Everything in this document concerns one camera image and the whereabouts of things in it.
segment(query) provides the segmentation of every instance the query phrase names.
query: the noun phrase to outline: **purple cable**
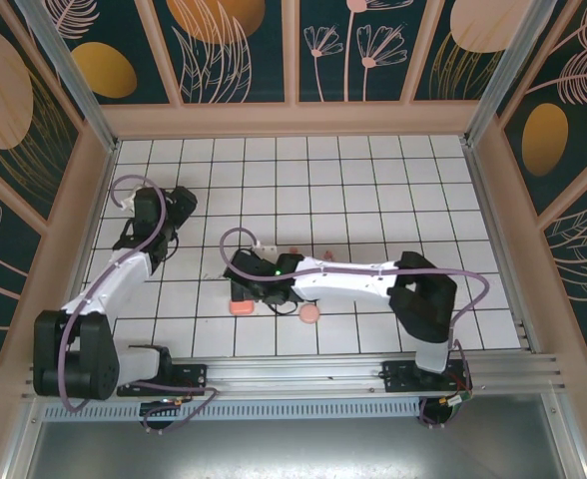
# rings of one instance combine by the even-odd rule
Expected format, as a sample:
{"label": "purple cable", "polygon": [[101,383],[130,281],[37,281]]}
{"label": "purple cable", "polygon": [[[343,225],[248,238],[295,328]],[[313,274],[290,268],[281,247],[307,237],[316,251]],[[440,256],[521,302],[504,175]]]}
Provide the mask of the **purple cable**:
{"label": "purple cable", "polygon": [[98,277],[98,279],[96,279],[94,284],[89,288],[89,290],[85,294],[85,297],[79,302],[78,306],[76,306],[76,309],[74,309],[74,312],[72,312],[72,315],[70,316],[69,320],[67,321],[67,324],[65,325],[65,329],[63,330],[63,336],[61,337],[61,346],[58,350],[57,376],[59,396],[61,397],[61,401],[63,402],[65,409],[67,409],[70,412],[80,411],[90,401],[89,399],[84,399],[83,402],[81,402],[78,406],[73,406],[70,402],[69,396],[67,395],[67,389],[65,388],[65,353],[67,351],[67,341],[69,341],[70,334],[72,333],[72,328],[74,327],[74,324],[76,323],[78,316],[85,307],[85,305],[92,302],[94,293],[103,283],[103,281],[107,279],[107,277],[114,271],[114,269],[116,269],[120,265],[121,262],[127,260],[129,257],[141,251],[145,246],[147,246],[150,242],[154,240],[158,233],[161,232],[161,228],[163,227],[163,223],[165,222],[165,217],[167,215],[167,207],[165,205],[165,196],[163,195],[163,192],[154,182],[148,180],[147,178],[141,175],[124,175],[112,183],[112,191],[110,196],[112,201],[117,206],[119,206],[121,203],[116,199],[115,187],[124,180],[142,180],[144,183],[148,183],[154,189],[159,199],[161,200],[161,217],[159,219],[158,224],[156,225],[156,228],[147,239],[145,239],[131,251],[128,251],[125,254],[123,254],[116,261],[110,264],[110,266],[107,269],[105,269],[105,271],[103,271],[103,273]]}
{"label": "purple cable", "polygon": [[451,323],[449,325],[449,343],[448,343],[449,348],[452,345],[453,326],[455,325],[455,322],[462,316],[462,314],[468,312],[478,302],[480,302],[484,298],[484,296],[486,296],[486,294],[488,294],[489,288],[490,288],[489,281],[484,276],[482,276],[481,274],[478,274],[477,272],[465,271],[463,269],[451,269],[451,268],[442,268],[442,267],[422,267],[422,268],[416,268],[416,269],[399,269],[399,268],[397,268],[397,269],[387,269],[387,270],[382,271],[382,270],[356,269],[356,268],[349,268],[349,267],[341,268],[341,267],[325,266],[325,267],[316,267],[314,269],[305,269],[303,271],[288,272],[286,274],[280,274],[278,276],[256,276],[255,274],[246,273],[244,271],[241,271],[237,267],[235,267],[232,264],[232,262],[230,261],[230,259],[227,257],[227,255],[225,254],[225,240],[227,239],[227,237],[229,235],[231,235],[232,233],[235,233],[235,232],[245,233],[245,234],[249,235],[249,237],[252,239],[253,244],[257,243],[256,235],[254,235],[252,232],[250,232],[246,228],[243,228],[243,227],[232,228],[232,229],[228,230],[227,232],[225,232],[221,236],[221,242],[219,244],[219,250],[221,252],[221,256],[223,257],[223,261],[225,262],[225,265],[231,271],[233,271],[238,276],[244,277],[246,279],[251,279],[253,281],[262,281],[262,282],[282,281],[284,279],[292,279],[295,277],[305,276],[307,274],[317,274],[319,272],[321,272],[323,274],[325,274],[325,273],[342,273],[342,274],[348,273],[348,274],[360,274],[360,275],[364,275],[364,276],[379,276],[379,275],[382,275],[382,276],[399,276],[399,275],[412,276],[412,275],[416,275],[416,274],[447,274],[447,275],[468,276],[468,277],[472,277],[474,279],[477,279],[478,281],[480,281],[484,285],[484,290],[481,293],[479,293],[477,296],[475,296],[466,306],[464,306],[462,309],[460,309],[457,312],[457,314],[455,314],[451,318]]}
{"label": "purple cable", "polygon": [[157,412],[161,412],[161,411],[168,411],[168,410],[175,410],[175,409],[180,409],[180,406],[177,405],[167,405],[167,406],[159,406],[159,407],[155,407],[154,409],[150,409],[149,411],[147,411],[147,413],[145,414],[145,416],[143,417],[143,425],[145,426],[145,429],[147,431],[147,433],[151,433],[154,432],[156,434],[163,435],[167,432],[171,432],[175,429],[178,429],[181,426],[184,426],[185,424],[187,424],[188,422],[190,422],[192,420],[192,418],[194,418],[195,416],[197,416],[198,414],[201,413],[201,411],[203,409],[205,409],[207,407],[207,405],[212,402],[214,400],[214,398],[216,396],[218,396],[219,394],[219,390],[216,389],[215,387],[175,387],[175,386],[162,386],[159,384],[154,384],[152,382],[145,382],[145,381],[136,381],[136,382],[132,382],[131,383],[132,386],[140,386],[140,387],[148,387],[150,389],[158,389],[160,391],[168,391],[168,392],[186,392],[186,393],[190,393],[190,392],[205,392],[205,391],[209,391],[212,393],[212,395],[210,397],[208,397],[205,401],[203,401],[203,403],[198,406],[196,409],[194,409],[189,416],[187,416],[185,419],[181,419],[180,421],[175,421],[172,424],[170,424],[169,426],[165,427],[164,429],[152,429],[149,424],[148,424],[148,420],[150,418],[150,416],[152,414],[156,414]]}

